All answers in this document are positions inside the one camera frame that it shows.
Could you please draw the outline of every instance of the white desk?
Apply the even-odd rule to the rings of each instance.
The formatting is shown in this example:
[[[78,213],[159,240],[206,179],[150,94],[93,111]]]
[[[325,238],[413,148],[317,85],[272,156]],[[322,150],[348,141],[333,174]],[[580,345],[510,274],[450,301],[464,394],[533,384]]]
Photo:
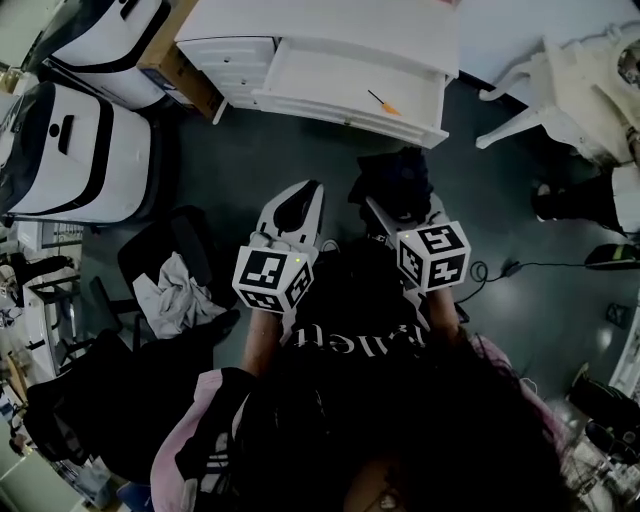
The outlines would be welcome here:
[[[199,0],[176,41],[235,107],[425,147],[448,136],[440,125],[458,76],[458,20],[442,0]]]
[[[337,41],[458,76],[458,18],[440,0],[199,0],[176,41],[233,36]]]
[[[27,334],[31,343],[44,341],[45,344],[32,351],[33,360],[41,370],[50,378],[55,378],[60,374],[60,367],[63,364],[62,358],[65,356],[64,343],[60,328],[64,325],[67,331],[66,340],[69,344],[75,343],[76,339],[76,310],[71,302],[72,297],[80,294],[78,288],[80,276],[73,275],[54,281],[43,282],[37,285],[23,286],[24,294],[24,316],[26,321]],[[70,284],[71,290],[64,290],[61,284]],[[47,292],[50,296],[43,298],[39,291],[41,288],[53,287],[53,292]],[[69,316],[63,319],[59,317],[59,312],[55,307],[60,300],[69,300]]]

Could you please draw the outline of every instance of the orange screwdriver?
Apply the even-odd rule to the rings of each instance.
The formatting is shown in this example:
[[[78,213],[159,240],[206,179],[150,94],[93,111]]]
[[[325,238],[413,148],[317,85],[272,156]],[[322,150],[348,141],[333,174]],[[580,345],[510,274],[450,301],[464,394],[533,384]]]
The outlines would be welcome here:
[[[389,114],[394,114],[396,116],[402,115],[402,114],[400,114],[400,112],[398,112],[391,105],[389,105],[388,103],[385,103],[380,98],[378,98],[375,94],[373,94],[371,91],[369,91],[369,89],[367,89],[367,91],[369,92],[369,94],[371,94],[371,96],[373,96],[375,99],[377,99],[382,104],[382,108],[385,109],[387,112],[389,112]]]

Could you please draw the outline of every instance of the gray cloth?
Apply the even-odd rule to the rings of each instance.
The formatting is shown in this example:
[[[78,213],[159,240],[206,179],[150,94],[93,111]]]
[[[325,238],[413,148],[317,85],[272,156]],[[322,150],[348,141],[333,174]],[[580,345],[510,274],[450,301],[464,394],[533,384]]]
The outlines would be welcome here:
[[[207,288],[189,278],[184,260],[177,252],[162,264],[157,285],[142,274],[133,282],[133,290],[159,339],[173,338],[195,325],[209,323],[226,311],[211,302]]]

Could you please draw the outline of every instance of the power cord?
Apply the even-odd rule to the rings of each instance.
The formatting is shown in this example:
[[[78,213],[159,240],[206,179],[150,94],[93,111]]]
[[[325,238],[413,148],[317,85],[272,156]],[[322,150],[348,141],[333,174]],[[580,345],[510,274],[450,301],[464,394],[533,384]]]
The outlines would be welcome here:
[[[587,265],[584,263],[538,263],[532,261],[530,263],[520,263],[519,261],[507,261],[503,267],[500,275],[498,277],[494,277],[493,279],[489,279],[489,267],[484,261],[475,261],[471,268],[469,269],[469,276],[476,283],[480,283],[480,286],[476,291],[474,291],[471,295],[468,295],[462,300],[457,300],[456,304],[462,304],[463,302],[467,302],[472,297],[478,295],[482,289],[485,287],[487,283],[495,283],[496,281],[500,281],[500,279],[504,279],[505,277],[511,277],[518,272],[520,272],[524,267],[582,267],[586,268]]]

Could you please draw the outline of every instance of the gray floor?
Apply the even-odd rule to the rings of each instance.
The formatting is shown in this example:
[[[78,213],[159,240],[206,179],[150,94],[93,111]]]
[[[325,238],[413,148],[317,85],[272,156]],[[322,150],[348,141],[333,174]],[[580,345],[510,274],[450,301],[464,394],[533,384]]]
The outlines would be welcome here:
[[[444,129],[450,138],[428,153],[428,165],[447,213],[459,220],[472,244],[472,261],[483,260],[495,275],[507,258],[521,262],[581,263],[619,235],[586,221],[539,223],[529,206],[536,179],[564,182],[589,176],[588,166],[552,144],[540,131],[506,139],[487,150],[474,141],[512,115],[498,103],[454,82],[447,90]],[[384,136],[320,121],[230,109],[218,126],[192,117],[179,125],[182,165],[177,203],[206,211],[220,245],[247,240],[264,203],[286,186],[315,178],[325,185],[325,230],[338,240],[362,233],[357,207],[347,202],[359,175],[356,157],[402,147]],[[83,288],[100,275],[113,298],[128,295],[117,268],[118,249],[138,228],[88,235],[83,247]],[[492,339],[514,368],[533,379],[541,397],[561,398],[584,361],[594,377],[608,380],[626,332],[604,319],[607,305],[633,306],[640,274],[573,268],[529,267],[487,285],[465,303],[468,326]],[[455,289],[462,298],[471,280]],[[99,328],[89,310],[89,330]],[[237,364],[246,333],[243,321],[216,349],[216,365]]]

